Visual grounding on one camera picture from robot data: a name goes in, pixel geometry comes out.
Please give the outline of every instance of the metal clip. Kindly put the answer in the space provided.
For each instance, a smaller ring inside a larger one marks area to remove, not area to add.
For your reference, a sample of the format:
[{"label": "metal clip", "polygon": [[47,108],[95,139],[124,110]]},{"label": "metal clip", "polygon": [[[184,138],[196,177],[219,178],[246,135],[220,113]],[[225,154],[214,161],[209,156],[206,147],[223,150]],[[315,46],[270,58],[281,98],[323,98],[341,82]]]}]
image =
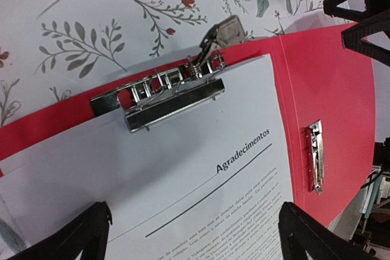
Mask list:
[{"label": "metal clip", "polygon": [[307,138],[310,145],[310,168],[312,174],[312,191],[316,191],[318,195],[322,194],[322,184],[324,183],[324,142],[322,137],[322,123],[318,120],[306,128]]},{"label": "metal clip", "polygon": [[212,54],[212,45],[227,47],[239,43],[244,31],[237,16],[231,16],[208,31],[200,47],[202,52],[178,67],[157,72],[91,99],[95,116],[121,107],[120,91],[131,95],[131,106],[123,108],[131,132],[149,126],[193,105],[223,93],[221,79],[215,79],[226,67],[222,54]]}]

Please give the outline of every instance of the red flower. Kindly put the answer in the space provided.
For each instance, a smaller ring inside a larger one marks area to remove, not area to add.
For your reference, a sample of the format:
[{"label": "red flower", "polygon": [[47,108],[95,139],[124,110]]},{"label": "red flower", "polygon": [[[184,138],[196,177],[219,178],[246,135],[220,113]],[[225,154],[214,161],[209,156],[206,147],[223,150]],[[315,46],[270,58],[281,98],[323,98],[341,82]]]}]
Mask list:
[{"label": "red flower", "polygon": [[3,54],[1,54],[1,48],[0,48],[0,68],[4,67],[4,63],[2,60],[5,60],[9,57],[9,52],[5,51]]},{"label": "red flower", "polygon": [[195,0],[182,0],[182,4],[184,4],[184,6],[188,9],[191,9],[192,6],[191,4],[194,4],[195,3]]},{"label": "red flower", "polygon": [[172,29],[172,28],[168,28],[168,29],[166,29],[166,33],[168,34],[168,35],[173,35],[174,33],[176,33],[176,31],[174,30],[174,29]]}]

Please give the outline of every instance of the black cable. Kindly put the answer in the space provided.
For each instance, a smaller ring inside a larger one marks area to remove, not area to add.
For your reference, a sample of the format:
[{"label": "black cable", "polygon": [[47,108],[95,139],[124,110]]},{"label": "black cable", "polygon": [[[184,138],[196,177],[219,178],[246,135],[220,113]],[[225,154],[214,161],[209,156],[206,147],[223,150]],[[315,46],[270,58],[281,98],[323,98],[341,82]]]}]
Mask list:
[{"label": "black cable", "polygon": [[370,186],[373,182],[375,182],[379,177],[380,175],[383,173],[383,170],[381,170],[374,178],[372,178],[371,180],[369,180],[366,184],[362,185],[362,187],[360,187],[360,189],[363,189],[367,186]]}]

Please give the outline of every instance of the clipboard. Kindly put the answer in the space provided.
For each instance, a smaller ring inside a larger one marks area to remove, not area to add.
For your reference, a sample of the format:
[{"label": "clipboard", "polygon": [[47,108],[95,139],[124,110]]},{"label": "clipboard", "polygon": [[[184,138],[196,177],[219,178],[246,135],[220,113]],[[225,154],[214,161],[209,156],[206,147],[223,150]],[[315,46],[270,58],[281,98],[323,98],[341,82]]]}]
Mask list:
[{"label": "clipboard", "polygon": [[[218,63],[212,68],[214,72],[221,61],[230,66],[264,54],[271,55],[288,142],[294,202],[323,225],[328,225],[353,199],[371,171],[374,155],[372,64],[369,58],[343,49],[341,32],[348,27],[335,26],[252,41],[221,49],[209,57],[214,59],[211,60],[213,64]],[[157,71],[170,72],[189,62],[177,61],[159,67]],[[158,80],[154,69],[141,72],[6,125],[0,129],[1,136],[7,137],[0,146],[0,160],[93,119],[91,100],[97,100],[96,97],[124,84],[134,86],[134,82],[150,76]],[[222,92],[221,87],[214,91],[217,94]],[[308,144],[308,136],[318,135],[310,126],[319,120],[325,167],[321,195],[313,191],[315,180],[310,173],[315,161],[313,148]],[[0,162],[0,169],[5,174],[16,167],[17,163],[2,166]]]}]

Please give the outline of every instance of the floral tablecloth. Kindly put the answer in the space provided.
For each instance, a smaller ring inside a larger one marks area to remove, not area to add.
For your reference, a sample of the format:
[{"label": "floral tablecloth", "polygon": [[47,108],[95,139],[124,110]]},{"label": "floral tablecloth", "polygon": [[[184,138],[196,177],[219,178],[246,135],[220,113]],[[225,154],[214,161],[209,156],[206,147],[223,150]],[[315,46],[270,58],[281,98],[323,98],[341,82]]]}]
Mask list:
[{"label": "floral tablecloth", "polygon": [[322,1],[2,0],[0,127],[197,46],[229,15],[240,17],[246,40],[271,37],[294,31]]}]

